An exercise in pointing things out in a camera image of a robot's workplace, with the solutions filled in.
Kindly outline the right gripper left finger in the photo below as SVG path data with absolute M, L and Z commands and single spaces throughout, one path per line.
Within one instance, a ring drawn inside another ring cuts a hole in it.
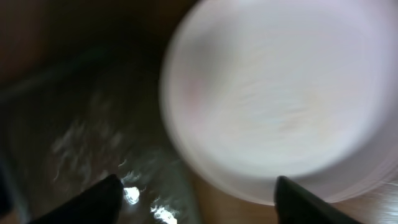
M 122 200 L 123 185 L 112 174 L 30 224 L 115 224 Z

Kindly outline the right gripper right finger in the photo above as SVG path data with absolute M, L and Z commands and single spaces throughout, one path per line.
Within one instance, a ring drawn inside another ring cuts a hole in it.
M 279 224 L 360 224 L 286 176 L 279 176 L 274 190 Z

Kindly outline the pink plate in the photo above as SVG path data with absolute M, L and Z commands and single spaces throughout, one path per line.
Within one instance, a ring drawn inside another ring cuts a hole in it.
M 270 205 L 286 176 L 361 195 L 397 170 L 397 2 L 198 1 L 159 93 L 177 152 L 227 194 Z

